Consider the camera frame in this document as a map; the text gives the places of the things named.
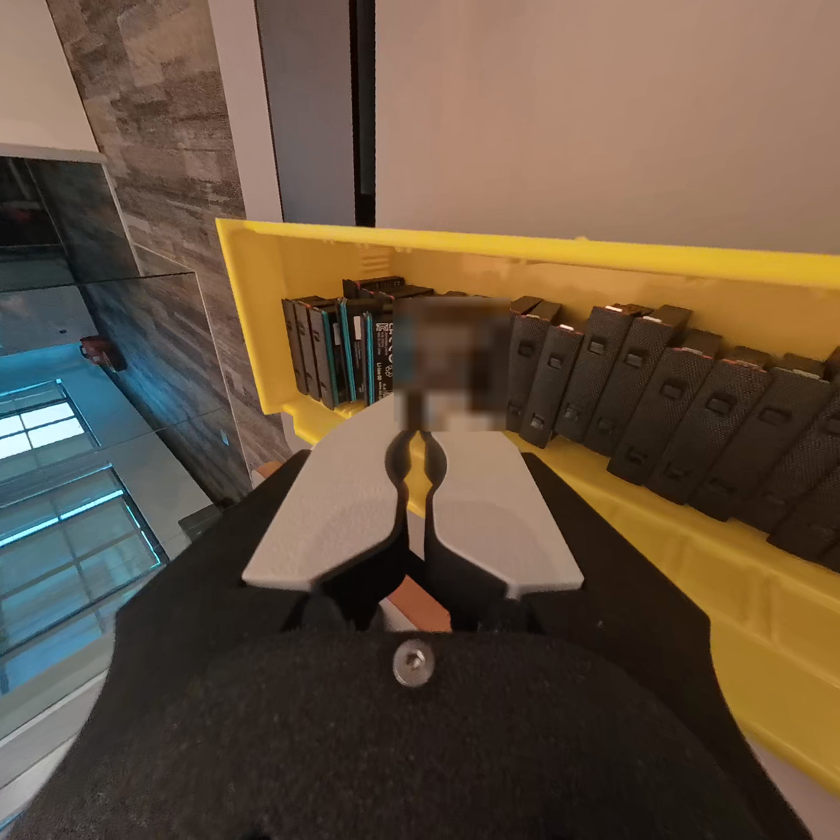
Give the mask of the small red floor object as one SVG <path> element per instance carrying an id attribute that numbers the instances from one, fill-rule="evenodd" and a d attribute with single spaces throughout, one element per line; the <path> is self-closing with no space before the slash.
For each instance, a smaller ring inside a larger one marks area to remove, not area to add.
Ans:
<path id="1" fill-rule="evenodd" d="M 83 337 L 80 339 L 79 347 L 82 358 L 102 370 L 120 373 L 128 369 L 119 347 L 104 336 Z"/>

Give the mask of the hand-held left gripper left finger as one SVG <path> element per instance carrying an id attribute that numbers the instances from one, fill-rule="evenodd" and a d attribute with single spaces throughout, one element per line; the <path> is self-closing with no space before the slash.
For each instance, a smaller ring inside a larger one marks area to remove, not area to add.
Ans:
<path id="1" fill-rule="evenodd" d="M 242 574 L 260 589 L 329 598 L 367 628 L 411 566 L 411 435 L 393 395 L 342 422 L 304 454 Z"/>

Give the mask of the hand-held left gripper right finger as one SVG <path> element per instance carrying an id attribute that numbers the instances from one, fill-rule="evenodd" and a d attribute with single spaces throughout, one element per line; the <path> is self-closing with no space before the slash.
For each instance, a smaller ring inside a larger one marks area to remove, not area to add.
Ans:
<path id="1" fill-rule="evenodd" d="M 500 432 L 424 433 L 423 586 L 453 627 L 504 602 L 576 592 L 584 575 L 522 452 Z"/>

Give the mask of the row of black batteries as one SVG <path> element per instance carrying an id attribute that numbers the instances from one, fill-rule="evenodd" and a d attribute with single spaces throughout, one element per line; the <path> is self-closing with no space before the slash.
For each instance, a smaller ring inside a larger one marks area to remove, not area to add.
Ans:
<path id="1" fill-rule="evenodd" d="M 603 456 L 624 481 L 684 504 L 706 486 L 728 519 L 837 390 L 838 350 L 776 364 L 687 330 L 692 311 L 595 307 L 583 330 L 554 301 L 436 294 L 399 276 L 344 280 L 343 296 L 282 302 L 297 378 L 328 407 L 395 397 L 424 432 L 500 432 L 531 445 L 560 436 Z"/>

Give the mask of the yellow plastic bin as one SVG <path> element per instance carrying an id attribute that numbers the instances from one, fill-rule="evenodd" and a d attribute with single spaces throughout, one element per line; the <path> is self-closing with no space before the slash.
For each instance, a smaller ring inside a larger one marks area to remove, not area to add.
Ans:
<path id="1" fill-rule="evenodd" d="M 309 445 L 360 411 L 301 394 L 281 300 L 337 297 L 342 279 L 398 275 L 437 291 L 534 296 L 582 319 L 614 302 L 694 312 L 733 345 L 823 360 L 838 345 L 838 257 L 583 239 L 454 234 L 219 218 L 220 246 L 264 413 Z M 752 739 L 826 788 L 839 783 L 838 573 L 740 521 L 678 507 L 606 471 L 580 444 L 518 437 L 708 614 L 730 709 Z"/>

